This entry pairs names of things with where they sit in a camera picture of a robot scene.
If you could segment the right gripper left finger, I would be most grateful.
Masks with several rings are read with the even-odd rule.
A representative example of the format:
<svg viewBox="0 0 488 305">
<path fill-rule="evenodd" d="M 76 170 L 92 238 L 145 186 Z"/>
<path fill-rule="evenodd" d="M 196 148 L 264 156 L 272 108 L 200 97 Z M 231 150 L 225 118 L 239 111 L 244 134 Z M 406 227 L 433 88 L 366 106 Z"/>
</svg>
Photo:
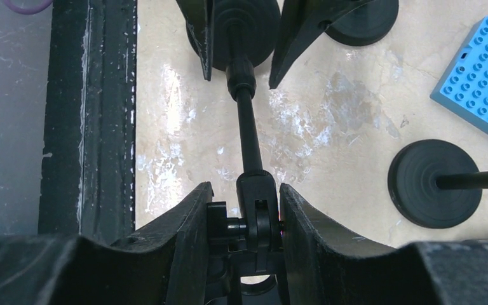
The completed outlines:
<svg viewBox="0 0 488 305">
<path fill-rule="evenodd" d="M 0 304 L 203 304 L 212 196 L 203 182 L 109 246 L 80 235 L 0 236 Z"/>
</svg>

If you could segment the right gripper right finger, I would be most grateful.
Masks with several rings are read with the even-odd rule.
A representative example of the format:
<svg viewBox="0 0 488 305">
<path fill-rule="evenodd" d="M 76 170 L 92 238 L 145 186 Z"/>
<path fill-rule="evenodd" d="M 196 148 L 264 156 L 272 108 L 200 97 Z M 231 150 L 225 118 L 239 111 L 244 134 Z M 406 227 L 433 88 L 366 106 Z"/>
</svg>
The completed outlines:
<svg viewBox="0 0 488 305">
<path fill-rule="evenodd" d="M 392 248 L 349 230 L 280 187 L 292 304 L 488 304 L 488 240 Z"/>
</svg>

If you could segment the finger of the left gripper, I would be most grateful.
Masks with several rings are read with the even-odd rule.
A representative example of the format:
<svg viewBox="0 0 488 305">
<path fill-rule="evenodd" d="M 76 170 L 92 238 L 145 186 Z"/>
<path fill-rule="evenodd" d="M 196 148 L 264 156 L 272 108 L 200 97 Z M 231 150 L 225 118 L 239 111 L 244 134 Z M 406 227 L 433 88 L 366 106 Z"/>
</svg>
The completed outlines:
<svg viewBox="0 0 488 305">
<path fill-rule="evenodd" d="M 325 30 L 367 0 L 286 0 L 273 52 L 270 89 L 276 89 L 293 63 Z"/>
<path fill-rule="evenodd" d="M 212 77 L 214 45 L 214 1 L 176 0 L 185 19 L 191 46 L 200 58 L 206 81 Z"/>
</svg>

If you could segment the black stand with shock mount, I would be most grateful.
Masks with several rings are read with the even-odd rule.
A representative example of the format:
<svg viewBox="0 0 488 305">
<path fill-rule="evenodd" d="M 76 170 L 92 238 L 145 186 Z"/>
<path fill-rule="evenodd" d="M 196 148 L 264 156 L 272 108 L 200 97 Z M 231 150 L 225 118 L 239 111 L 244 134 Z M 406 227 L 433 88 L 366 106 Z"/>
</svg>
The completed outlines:
<svg viewBox="0 0 488 305">
<path fill-rule="evenodd" d="M 289 303 L 276 183 L 262 165 L 252 105 L 254 69 L 273 52 L 280 18 L 276 1 L 214 1 L 212 71 L 225 73 L 237 105 L 243 172 L 239 217 L 229 217 L 222 201 L 207 205 L 205 304 Z"/>
</svg>

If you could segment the black round-base mic stand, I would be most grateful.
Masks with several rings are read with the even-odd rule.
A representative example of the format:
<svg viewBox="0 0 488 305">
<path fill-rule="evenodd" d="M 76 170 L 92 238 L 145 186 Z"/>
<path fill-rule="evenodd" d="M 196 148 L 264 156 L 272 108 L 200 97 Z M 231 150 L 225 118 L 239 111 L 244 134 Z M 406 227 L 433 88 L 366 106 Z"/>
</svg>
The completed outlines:
<svg viewBox="0 0 488 305">
<path fill-rule="evenodd" d="M 397 153 L 388 171 L 388 191 L 412 223 L 447 229 L 469 219 L 488 189 L 488 171 L 455 144 L 438 139 L 413 142 Z"/>
</svg>

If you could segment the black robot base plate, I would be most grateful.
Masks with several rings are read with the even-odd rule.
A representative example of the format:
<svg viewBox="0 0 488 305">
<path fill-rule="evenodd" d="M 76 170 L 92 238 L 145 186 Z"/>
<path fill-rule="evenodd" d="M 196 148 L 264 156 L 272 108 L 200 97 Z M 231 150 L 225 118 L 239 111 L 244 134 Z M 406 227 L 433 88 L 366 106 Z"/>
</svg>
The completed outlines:
<svg viewBox="0 0 488 305">
<path fill-rule="evenodd" d="M 54 1 L 38 232 L 135 229 L 136 1 Z"/>
</svg>

